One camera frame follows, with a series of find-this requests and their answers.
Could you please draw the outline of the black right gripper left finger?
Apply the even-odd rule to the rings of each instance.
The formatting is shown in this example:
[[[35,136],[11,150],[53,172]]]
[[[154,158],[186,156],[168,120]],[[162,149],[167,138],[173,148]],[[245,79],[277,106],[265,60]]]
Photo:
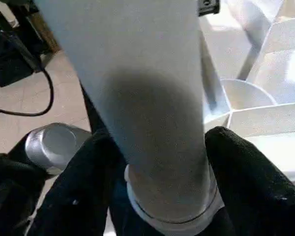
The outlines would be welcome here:
[[[102,236],[122,154],[106,130],[88,138],[47,192],[29,236]]]

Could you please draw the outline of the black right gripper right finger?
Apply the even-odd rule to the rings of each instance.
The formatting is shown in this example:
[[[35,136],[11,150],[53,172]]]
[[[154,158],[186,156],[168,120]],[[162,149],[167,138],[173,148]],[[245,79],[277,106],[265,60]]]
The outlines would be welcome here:
[[[254,144],[217,126],[206,153],[238,236],[295,236],[295,185]]]

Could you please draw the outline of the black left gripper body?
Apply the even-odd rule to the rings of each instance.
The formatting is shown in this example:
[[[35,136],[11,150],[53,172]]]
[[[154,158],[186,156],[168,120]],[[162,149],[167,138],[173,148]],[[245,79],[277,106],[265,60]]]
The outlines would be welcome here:
[[[218,14],[220,12],[220,0],[197,0],[198,16]]]

